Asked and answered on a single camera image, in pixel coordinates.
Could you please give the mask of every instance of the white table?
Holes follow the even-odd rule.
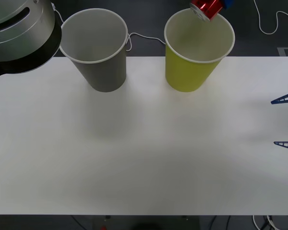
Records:
[[[288,214],[288,57],[227,57],[192,93],[164,57],[115,92],[67,58],[0,77],[0,214]]]

